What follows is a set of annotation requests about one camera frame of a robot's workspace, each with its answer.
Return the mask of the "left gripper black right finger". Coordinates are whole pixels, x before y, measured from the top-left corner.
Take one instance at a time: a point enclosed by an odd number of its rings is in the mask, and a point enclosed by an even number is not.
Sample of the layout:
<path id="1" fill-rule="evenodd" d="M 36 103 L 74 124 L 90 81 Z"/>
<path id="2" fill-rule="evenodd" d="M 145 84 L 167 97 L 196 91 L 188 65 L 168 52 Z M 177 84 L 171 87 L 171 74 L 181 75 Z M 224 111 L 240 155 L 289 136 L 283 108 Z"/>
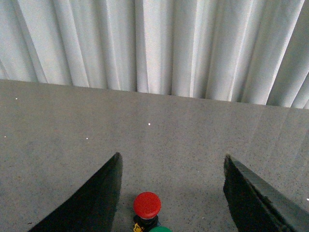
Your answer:
<path id="1" fill-rule="evenodd" d="M 240 161 L 226 155 L 224 194 L 240 232 L 307 232 L 309 214 Z"/>

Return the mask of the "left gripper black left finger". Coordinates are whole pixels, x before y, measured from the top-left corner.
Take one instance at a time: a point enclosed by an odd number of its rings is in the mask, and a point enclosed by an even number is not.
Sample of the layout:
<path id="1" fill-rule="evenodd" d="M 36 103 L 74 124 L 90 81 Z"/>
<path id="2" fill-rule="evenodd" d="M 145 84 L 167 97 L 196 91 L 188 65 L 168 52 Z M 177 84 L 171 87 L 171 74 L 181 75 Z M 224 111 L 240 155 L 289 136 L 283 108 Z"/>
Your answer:
<path id="1" fill-rule="evenodd" d="M 31 232 L 110 232 L 120 198 L 123 160 L 115 153 Z"/>

